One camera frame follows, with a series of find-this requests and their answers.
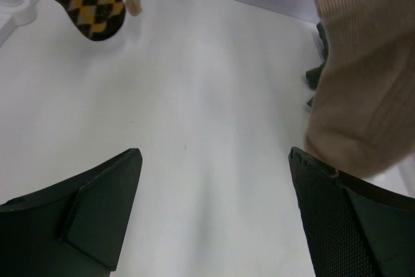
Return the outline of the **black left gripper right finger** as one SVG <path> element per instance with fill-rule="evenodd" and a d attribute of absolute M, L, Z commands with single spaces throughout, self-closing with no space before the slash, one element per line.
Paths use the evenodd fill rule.
<path fill-rule="evenodd" d="M 298 147 L 289 167 L 316 276 L 414 276 L 414 199 Z"/>

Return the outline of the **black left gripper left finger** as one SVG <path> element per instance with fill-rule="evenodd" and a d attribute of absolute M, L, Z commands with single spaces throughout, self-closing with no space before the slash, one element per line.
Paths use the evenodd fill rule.
<path fill-rule="evenodd" d="M 1 205 L 2 276 L 109 276 L 142 168 L 139 149 Z"/>

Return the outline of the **plain brown sock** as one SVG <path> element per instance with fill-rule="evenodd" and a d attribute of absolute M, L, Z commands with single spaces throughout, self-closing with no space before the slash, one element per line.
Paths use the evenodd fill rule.
<path fill-rule="evenodd" d="M 369 178 L 414 152 L 414 0 L 314 0 L 328 58 L 306 151 Z"/>

